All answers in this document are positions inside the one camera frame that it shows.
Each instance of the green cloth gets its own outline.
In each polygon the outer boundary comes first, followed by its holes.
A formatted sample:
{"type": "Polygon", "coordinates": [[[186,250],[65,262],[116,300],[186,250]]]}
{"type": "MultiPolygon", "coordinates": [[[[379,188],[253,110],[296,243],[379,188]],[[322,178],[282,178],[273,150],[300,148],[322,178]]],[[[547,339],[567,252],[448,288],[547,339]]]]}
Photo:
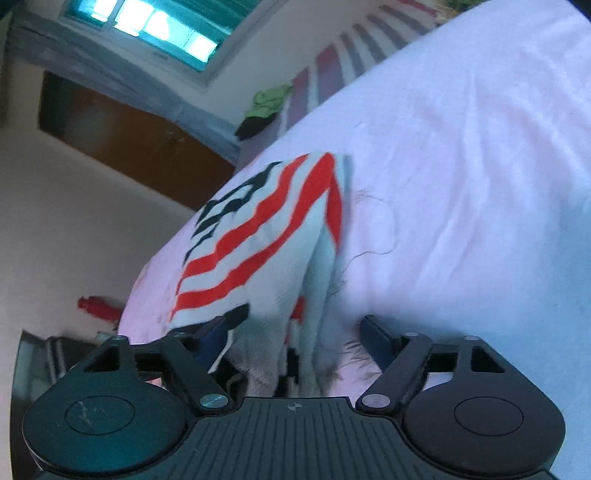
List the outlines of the green cloth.
{"type": "Polygon", "coordinates": [[[246,113],[246,118],[250,116],[269,118],[271,115],[281,112],[283,103],[292,88],[291,85],[284,84],[258,92],[252,100],[252,108],[246,113]]]}

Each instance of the window glass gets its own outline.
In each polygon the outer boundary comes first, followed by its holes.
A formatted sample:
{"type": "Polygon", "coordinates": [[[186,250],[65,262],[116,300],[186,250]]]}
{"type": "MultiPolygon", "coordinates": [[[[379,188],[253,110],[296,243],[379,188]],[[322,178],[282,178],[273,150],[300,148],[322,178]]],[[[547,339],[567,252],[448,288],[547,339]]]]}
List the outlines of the window glass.
{"type": "Polygon", "coordinates": [[[68,15],[114,27],[202,71],[261,0],[72,0],[68,15]]]}
{"type": "Polygon", "coordinates": [[[152,5],[141,0],[125,0],[115,18],[115,28],[137,37],[154,12],[152,5]]]}

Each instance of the pink bedsheet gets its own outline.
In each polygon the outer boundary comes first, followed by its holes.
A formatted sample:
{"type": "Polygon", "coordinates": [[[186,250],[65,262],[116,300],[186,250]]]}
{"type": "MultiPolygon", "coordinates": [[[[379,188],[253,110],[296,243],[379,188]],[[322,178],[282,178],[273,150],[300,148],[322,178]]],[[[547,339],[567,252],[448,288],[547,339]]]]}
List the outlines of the pink bedsheet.
{"type": "MultiPolygon", "coordinates": [[[[574,480],[591,471],[589,52],[591,24],[566,0],[491,0],[337,93],[224,188],[272,161],[349,155],[315,350],[331,393],[355,398],[375,378],[347,343],[365,314],[437,340],[479,335],[563,412],[553,472],[574,480]]],[[[134,342],[165,330],[190,227],[134,288],[120,328],[134,342]]]]}

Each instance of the red object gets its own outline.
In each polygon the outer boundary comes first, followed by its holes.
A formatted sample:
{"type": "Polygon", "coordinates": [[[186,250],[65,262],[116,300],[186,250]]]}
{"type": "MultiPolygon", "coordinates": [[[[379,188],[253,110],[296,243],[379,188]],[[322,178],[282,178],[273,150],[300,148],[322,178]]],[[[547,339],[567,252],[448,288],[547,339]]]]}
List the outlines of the red object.
{"type": "Polygon", "coordinates": [[[82,297],[78,299],[78,308],[87,311],[93,317],[117,324],[121,320],[123,310],[109,305],[101,297],[82,297]]]}

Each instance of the fabric cloth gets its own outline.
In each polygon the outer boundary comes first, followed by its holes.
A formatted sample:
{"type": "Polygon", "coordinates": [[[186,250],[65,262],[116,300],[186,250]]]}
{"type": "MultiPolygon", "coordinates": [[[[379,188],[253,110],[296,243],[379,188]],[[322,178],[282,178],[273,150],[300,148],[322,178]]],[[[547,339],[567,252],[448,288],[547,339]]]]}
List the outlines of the fabric cloth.
{"type": "Polygon", "coordinates": [[[312,355],[340,241],[344,168],[331,154],[272,163],[200,212],[170,327],[248,305],[226,356],[248,374],[248,395],[275,393],[288,350],[299,358],[290,393],[321,394],[312,355]]]}
{"type": "Polygon", "coordinates": [[[252,100],[252,108],[246,113],[246,117],[269,118],[274,113],[279,113],[292,88],[286,84],[256,93],[252,100]]]}
{"type": "Polygon", "coordinates": [[[258,92],[254,96],[252,108],[236,130],[238,140],[252,138],[261,133],[281,112],[285,98],[291,90],[291,85],[281,85],[258,92]]]}

